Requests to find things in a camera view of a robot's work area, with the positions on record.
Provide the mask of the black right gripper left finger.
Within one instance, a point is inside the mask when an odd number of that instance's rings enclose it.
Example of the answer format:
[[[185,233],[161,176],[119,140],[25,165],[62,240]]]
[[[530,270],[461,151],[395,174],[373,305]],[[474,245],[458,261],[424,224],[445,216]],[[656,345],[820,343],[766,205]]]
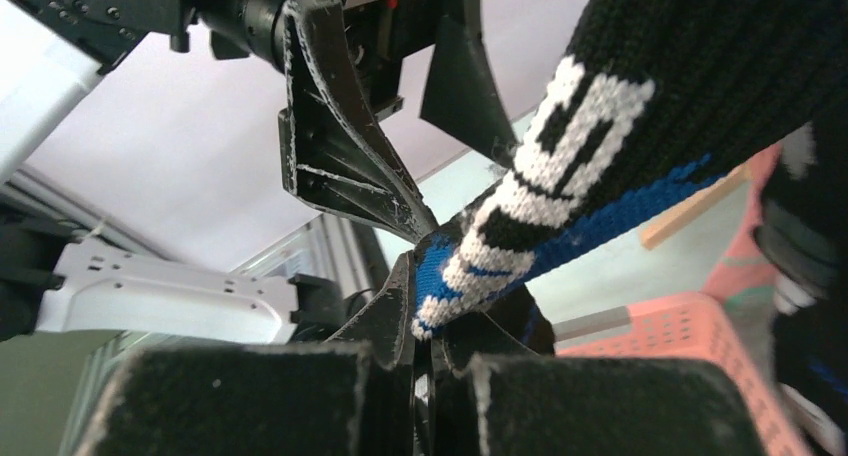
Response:
[[[382,289],[328,341],[368,343],[383,367],[411,366],[415,338],[410,324],[415,311],[411,251],[396,260]]]

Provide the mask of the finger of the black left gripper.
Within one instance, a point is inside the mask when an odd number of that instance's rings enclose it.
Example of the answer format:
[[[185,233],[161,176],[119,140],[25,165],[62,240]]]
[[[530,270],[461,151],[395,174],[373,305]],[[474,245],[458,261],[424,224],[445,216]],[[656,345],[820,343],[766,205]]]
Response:
[[[517,138],[475,27],[441,18],[420,118],[495,164],[512,167]]]

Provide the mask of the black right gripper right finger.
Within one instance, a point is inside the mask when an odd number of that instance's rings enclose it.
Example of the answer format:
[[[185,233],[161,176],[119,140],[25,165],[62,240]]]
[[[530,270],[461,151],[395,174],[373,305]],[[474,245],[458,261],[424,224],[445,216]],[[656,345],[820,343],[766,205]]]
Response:
[[[433,339],[433,372],[459,373],[476,354],[552,355],[554,345],[552,324],[521,285],[488,309],[448,323]]]

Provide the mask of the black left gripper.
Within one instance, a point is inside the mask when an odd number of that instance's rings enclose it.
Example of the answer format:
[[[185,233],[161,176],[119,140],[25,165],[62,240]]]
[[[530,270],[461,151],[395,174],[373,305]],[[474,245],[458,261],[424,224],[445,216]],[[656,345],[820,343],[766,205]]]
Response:
[[[403,60],[434,51],[448,16],[481,34],[481,0],[9,0],[113,71],[151,33],[185,53],[202,23],[219,60],[261,58],[287,77],[283,186],[306,205],[415,243],[437,227],[373,113]]]

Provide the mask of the black blue white sock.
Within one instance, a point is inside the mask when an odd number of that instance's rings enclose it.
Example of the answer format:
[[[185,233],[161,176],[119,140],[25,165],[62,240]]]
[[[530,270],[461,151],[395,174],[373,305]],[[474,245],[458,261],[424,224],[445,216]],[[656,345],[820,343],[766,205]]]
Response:
[[[423,243],[427,340],[711,185],[847,91],[847,0],[589,0],[511,168]]]

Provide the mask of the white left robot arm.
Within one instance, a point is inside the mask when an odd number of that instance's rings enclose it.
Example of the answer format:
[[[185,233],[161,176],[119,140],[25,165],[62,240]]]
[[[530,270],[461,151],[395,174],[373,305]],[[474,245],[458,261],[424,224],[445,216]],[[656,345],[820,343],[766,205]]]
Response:
[[[7,0],[93,58],[97,75],[150,33],[219,60],[257,56],[286,78],[285,190],[320,211],[418,242],[436,220],[381,129],[403,60],[433,48],[420,116],[500,165],[516,139],[488,64],[481,0]],[[1,220],[1,336],[130,330],[247,344],[337,327],[330,284],[249,279],[135,255],[37,214]]]

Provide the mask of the wooden hanger rack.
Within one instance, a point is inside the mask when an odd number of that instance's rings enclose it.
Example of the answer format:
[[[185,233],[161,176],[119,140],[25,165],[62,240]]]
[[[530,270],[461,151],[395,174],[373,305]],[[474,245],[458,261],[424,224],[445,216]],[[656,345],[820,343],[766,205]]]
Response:
[[[656,216],[639,233],[642,247],[653,250],[744,185],[749,176],[748,165],[740,165],[712,186]]]

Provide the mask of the pink plastic basket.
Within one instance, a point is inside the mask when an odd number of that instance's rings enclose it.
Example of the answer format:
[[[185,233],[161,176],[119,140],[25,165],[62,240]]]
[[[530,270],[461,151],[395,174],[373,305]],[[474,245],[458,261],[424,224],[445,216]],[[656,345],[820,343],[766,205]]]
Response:
[[[745,164],[750,170],[749,197],[740,228],[729,249],[699,292],[680,293],[618,306],[555,327],[556,350],[563,356],[703,359],[722,369],[743,397],[764,449],[769,455],[808,455],[810,447],[768,388],[768,363],[754,354],[752,343],[730,320],[743,315],[744,327],[756,331],[757,343],[771,349],[768,317],[775,269],[755,248],[750,234],[760,220],[757,201],[775,167],[773,145]]]

